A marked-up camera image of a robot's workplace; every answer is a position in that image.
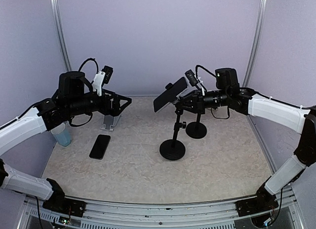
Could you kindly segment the grey phone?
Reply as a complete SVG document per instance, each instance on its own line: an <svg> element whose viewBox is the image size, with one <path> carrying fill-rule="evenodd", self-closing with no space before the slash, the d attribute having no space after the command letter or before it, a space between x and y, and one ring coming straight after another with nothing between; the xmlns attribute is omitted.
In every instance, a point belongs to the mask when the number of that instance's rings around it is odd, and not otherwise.
<svg viewBox="0 0 316 229"><path fill-rule="evenodd" d="M157 113L169 103L175 102L178 96L187 89L188 83L185 77L181 77L175 83L169 83L165 91L154 99L154 112Z"/></svg>

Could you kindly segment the white folding phone stand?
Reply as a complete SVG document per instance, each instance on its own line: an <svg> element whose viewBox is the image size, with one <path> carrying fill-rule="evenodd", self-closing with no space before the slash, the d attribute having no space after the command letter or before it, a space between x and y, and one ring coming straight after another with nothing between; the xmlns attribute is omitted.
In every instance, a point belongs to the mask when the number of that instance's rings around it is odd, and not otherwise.
<svg viewBox="0 0 316 229"><path fill-rule="evenodd" d="M105 131L114 131L114 128L116 127L121 115L118 116L111 116L111 115L105 115L103 116L102 121L102 130Z"/></svg>

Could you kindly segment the tall black phone stand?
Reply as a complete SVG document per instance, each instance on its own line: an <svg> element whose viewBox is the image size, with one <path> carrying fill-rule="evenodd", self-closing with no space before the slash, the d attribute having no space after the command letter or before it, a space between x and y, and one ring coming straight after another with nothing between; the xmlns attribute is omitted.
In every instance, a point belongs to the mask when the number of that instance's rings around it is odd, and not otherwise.
<svg viewBox="0 0 316 229"><path fill-rule="evenodd" d="M180 118L183 114L183 110L176 107L176 121L173 127L173 136L172 139L165 140L161 143L159 147L160 155L170 161L176 161L181 159L186 152L185 146L181 141L177 140L179 130L186 127L186 122L181 122Z"/></svg>

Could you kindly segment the black smartphone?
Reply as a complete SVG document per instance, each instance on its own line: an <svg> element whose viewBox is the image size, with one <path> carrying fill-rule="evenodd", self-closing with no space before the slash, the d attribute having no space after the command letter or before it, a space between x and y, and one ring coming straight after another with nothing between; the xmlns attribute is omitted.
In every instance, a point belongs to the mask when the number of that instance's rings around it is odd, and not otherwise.
<svg viewBox="0 0 316 229"><path fill-rule="evenodd" d="M111 137L109 135L98 135L89 154L89 157L91 159L102 160L110 140Z"/></svg>

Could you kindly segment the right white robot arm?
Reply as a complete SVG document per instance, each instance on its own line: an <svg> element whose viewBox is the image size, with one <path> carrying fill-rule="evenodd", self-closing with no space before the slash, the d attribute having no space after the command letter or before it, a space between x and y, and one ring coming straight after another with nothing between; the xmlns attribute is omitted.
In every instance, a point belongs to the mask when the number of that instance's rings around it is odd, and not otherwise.
<svg viewBox="0 0 316 229"><path fill-rule="evenodd" d="M316 108L303 107L274 99L249 87L241 87L232 68L217 69L213 74L216 90L206 90L198 73L185 73L191 86L197 87L179 97L177 107L201 115L206 109L227 107L248 116L262 144L275 157L286 151L283 162L269 177L253 199L252 206L263 211L283 187L294 182L304 170L316 162Z"/></svg>

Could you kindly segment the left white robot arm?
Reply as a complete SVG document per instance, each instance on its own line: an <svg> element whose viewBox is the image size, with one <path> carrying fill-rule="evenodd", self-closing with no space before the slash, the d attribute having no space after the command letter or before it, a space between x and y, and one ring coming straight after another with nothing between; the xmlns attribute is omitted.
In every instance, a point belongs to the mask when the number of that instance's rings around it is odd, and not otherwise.
<svg viewBox="0 0 316 229"><path fill-rule="evenodd" d="M98 72L89 82L85 73L72 71L59 76L59 84L51 98L38 101L22 114L0 128L0 154L37 138L39 135L68 122L75 127L73 119L78 115L92 117L95 112L105 116L119 116L132 100L103 88L109 72ZM37 197L63 212L69 200L60 185L53 179L38 178L0 162L0 188Z"/></svg>

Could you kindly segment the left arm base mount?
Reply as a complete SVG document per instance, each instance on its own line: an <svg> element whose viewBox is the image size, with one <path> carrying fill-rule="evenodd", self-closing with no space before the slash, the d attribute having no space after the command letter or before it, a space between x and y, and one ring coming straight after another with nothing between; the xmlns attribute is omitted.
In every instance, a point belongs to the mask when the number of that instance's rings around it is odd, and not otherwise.
<svg viewBox="0 0 316 229"><path fill-rule="evenodd" d="M56 200L51 199L44 201L42 207L53 212L82 218L86 208L86 203L84 201L70 198Z"/></svg>

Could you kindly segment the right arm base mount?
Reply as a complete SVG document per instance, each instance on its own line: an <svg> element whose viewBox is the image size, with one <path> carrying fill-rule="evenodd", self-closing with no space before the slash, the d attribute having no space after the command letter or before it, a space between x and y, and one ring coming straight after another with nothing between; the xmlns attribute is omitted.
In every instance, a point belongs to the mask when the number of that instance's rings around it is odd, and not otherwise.
<svg viewBox="0 0 316 229"><path fill-rule="evenodd" d="M275 196L268 198L265 198L264 196L256 196L254 198L238 200L235 204L239 217L257 214L279 207Z"/></svg>

